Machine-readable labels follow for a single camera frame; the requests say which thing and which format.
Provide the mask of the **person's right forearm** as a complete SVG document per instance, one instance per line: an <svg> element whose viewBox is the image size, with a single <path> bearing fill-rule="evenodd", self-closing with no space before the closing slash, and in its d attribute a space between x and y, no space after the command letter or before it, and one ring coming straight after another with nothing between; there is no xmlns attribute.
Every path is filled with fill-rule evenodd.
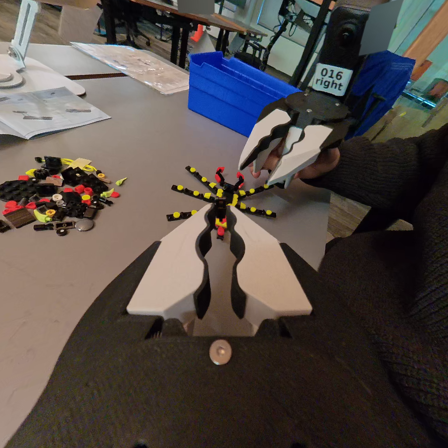
<svg viewBox="0 0 448 448"><path fill-rule="evenodd" d="M302 181L370 207L384 228L398 219L446 226L447 134L445 124L384 143L355 137L340 145L332 171Z"/></svg>

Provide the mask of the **white monitor stand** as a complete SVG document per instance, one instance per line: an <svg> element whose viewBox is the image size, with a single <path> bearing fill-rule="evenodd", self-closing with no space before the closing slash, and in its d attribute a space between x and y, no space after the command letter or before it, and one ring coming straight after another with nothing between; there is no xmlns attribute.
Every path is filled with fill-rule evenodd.
<svg viewBox="0 0 448 448"><path fill-rule="evenodd" d="M40 12L38 1L21 2L15 34L6 54L0 55L1 95L44 91L65 87L82 96L85 89L48 66L26 57L36 16Z"/></svg>

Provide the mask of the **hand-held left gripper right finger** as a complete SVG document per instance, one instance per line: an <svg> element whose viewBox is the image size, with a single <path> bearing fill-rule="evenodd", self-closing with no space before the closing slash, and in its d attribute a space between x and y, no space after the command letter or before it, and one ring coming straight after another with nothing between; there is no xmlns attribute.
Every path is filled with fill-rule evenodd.
<svg viewBox="0 0 448 448"><path fill-rule="evenodd" d="M258 327L266 319L310 315L309 302L280 242L236 207L228 207L235 315Z"/></svg>

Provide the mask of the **pile of loose lego pieces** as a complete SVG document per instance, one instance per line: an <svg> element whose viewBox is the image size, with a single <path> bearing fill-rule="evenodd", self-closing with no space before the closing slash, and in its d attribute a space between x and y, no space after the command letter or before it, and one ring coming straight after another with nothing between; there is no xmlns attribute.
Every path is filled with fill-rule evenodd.
<svg viewBox="0 0 448 448"><path fill-rule="evenodd" d="M120 198L118 187L127 180L113 182L83 158L44 156L35 162L36 168L0 185L1 234L27 226L59 237L88 232L98 213Z"/></svg>

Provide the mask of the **flat clear plastic bag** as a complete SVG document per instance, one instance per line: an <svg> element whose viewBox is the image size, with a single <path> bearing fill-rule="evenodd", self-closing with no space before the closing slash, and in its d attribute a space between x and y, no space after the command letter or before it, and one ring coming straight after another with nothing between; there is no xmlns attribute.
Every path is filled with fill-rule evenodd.
<svg viewBox="0 0 448 448"><path fill-rule="evenodd" d="M164 94L189 89L189 73L153 53L137 48L110 44L70 42L82 53Z"/></svg>

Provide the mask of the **wooden background table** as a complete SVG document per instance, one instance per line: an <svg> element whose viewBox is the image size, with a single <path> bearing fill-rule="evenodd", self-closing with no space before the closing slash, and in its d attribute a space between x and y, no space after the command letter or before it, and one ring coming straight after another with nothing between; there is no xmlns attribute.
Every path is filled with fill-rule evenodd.
<svg viewBox="0 0 448 448"><path fill-rule="evenodd" d="M216 50L226 53L231 32L243 37L243 42L260 41L267 34L238 20L229 19L221 14L188 14L181 13L178 8L167 1L98 1L101 4L105 24L106 42L109 45L122 45L143 49L135 42L135 38L142 36L150 46L149 37L140 32L137 27L137 12L132 4L140 7L152 8L155 11L166 12L167 15L156 14L151 21L161 25L171 26L171 63L185 68L188 50L189 34L196 31L200 25L219 28Z"/></svg>

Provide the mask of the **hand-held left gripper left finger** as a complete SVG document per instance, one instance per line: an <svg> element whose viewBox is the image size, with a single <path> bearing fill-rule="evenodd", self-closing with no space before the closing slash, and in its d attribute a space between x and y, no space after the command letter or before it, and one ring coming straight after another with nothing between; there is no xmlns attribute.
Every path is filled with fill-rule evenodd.
<svg viewBox="0 0 448 448"><path fill-rule="evenodd" d="M126 311L189 323L202 319L210 305L210 278L205 254L211 248L208 204L157 243L150 264Z"/></svg>

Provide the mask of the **blue plastic bin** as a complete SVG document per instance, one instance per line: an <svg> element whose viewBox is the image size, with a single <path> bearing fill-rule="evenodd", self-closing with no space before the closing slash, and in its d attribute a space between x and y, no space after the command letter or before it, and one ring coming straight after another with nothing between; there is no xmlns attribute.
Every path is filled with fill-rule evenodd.
<svg viewBox="0 0 448 448"><path fill-rule="evenodd" d="M222 52L189 60L188 108L249 137L263 108L299 89Z"/></svg>
<svg viewBox="0 0 448 448"><path fill-rule="evenodd" d="M345 140L363 135L395 104L404 91L416 61L388 50L367 56L346 105L356 120Z"/></svg>

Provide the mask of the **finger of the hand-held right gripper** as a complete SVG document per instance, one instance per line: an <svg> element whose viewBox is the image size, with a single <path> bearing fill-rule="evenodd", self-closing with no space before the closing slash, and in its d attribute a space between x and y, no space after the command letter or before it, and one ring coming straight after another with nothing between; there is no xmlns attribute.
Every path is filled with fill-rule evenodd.
<svg viewBox="0 0 448 448"><path fill-rule="evenodd" d="M276 167L272 170L266 184L268 186L284 183L287 187L294 175L317 159L321 146L333 128L328 126L291 127Z"/></svg>
<svg viewBox="0 0 448 448"><path fill-rule="evenodd" d="M271 142L283 139L288 134L291 122L291 116L282 109L274 109L257 122L241 152L238 169L243 170L253 164L254 171L260 171L262 167L256 168L255 165L264 164L262 159L265 153L269 156L272 152L272 149L269 149Z"/></svg>

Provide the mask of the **black yellow lego scorpion model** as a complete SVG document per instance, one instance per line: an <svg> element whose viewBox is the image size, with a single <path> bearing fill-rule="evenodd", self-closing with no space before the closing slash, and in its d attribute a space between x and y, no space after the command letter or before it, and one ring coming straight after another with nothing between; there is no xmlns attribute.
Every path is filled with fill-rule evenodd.
<svg viewBox="0 0 448 448"><path fill-rule="evenodd" d="M215 182L210 182L192 166L186 166L186 170L204 187L208 188L209 192L200 193L198 190L191 190L187 187L176 184L171 186L171 190L212 205L212 211L215 213L215 229L217 239L221 241L224 240L227 230L226 212L228 207L235 207L248 215L261 216L268 219L275 219L277 217L277 214L272 210L257 209L256 207L248 206L243 202L243 199L274 188L273 185L263 184L257 188L244 190L245 178L240 171L237 172L238 181L235 184L230 184L223 176L225 167L218 167L216 169Z"/></svg>

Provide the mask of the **person's right hand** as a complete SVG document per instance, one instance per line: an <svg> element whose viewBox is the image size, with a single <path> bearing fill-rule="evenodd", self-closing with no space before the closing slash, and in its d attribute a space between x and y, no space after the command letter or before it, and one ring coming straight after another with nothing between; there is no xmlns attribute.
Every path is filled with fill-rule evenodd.
<svg viewBox="0 0 448 448"><path fill-rule="evenodd" d="M269 154L264 165L259 170L254 169L254 164L249 165L250 173L254 178L258 178L261 175L261 171L273 171L280 156L283 153L284 143L280 142ZM321 152L315 162L298 171L294 175L294 179L309 180L323 176L324 174L332 171L339 163L340 151L339 148L332 148Z"/></svg>

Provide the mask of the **person's black sweater torso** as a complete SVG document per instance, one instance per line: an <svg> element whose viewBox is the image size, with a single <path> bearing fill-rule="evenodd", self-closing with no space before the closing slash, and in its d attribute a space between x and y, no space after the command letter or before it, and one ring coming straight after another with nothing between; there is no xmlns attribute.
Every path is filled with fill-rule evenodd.
<svg viewBox="0 0 448 448"><path fill-rule="evenodd" d="M335 238L319 268L437 447L447 447L447 208L447 189L436 188L412 231Z"/></svg>

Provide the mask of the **open instruction booklet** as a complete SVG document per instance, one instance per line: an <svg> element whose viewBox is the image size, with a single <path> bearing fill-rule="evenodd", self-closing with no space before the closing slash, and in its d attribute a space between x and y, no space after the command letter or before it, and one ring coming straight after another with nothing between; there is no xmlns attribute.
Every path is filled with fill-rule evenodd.
<svg viewBox="0 0 448 448"><path fill-rule="evenodd" d="M1 136L29 140L107 119L109 115L65 87L0 96Z"/></svg>

